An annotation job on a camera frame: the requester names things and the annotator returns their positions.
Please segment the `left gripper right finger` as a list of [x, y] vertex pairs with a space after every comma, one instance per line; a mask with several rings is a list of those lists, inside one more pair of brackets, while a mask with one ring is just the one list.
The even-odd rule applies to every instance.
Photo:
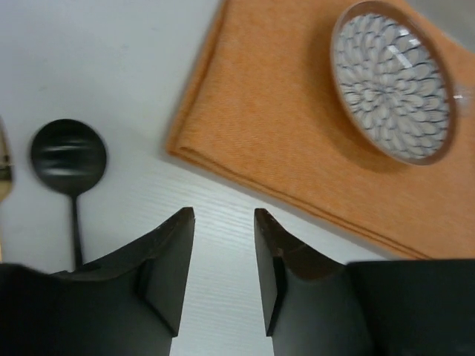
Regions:
[[266, 335], [276, 355], [472, 355], [474, 261], [338, 263], [254, 215]]

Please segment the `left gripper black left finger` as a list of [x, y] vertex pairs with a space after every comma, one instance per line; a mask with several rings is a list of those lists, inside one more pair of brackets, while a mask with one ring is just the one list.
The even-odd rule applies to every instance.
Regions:
[[168, 355], [178, 335], [194, 211], [75, 271], [1, 265], [3, 355]]

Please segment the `black slotted spoon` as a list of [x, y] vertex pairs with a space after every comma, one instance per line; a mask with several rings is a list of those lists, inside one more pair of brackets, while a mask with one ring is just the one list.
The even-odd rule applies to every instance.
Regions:
[[37, 178], [71, 201], [74, 268], [84, 263], [79, 196], [99, 183], [108, 162], [101, 136], [75, 119], [57, 119], [40, 128], [30, 144], [30, 162]]

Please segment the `orange cloth placemat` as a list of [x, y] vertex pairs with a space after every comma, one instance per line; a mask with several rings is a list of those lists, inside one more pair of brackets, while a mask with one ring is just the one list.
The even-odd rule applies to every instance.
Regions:
[[474, 256], [474, 109], [440, 162], [380, 154], [351, 125], [330, 70], [348, 1], [223, 1], [171, 126], [170, 154], [393, 253]]

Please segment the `patterned ceramic plate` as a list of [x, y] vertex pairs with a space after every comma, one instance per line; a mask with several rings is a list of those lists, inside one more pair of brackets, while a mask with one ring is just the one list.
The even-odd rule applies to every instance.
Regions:
[[409, 165], [448, 153], [459, 118], [455, 86], [411, 16], [384, 1], [349, 6], [332, 30], [330, 63], [340, 103], [371, 145]]

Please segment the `clear wine glass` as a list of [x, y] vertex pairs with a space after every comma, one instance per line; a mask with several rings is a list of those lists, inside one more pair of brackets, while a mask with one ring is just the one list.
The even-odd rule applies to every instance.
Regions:
[[472, 101], [474, 100], [474, 86], [456, 83], [453, 87], [453, 99], [457, 106], [459, 118], [469, 117]]

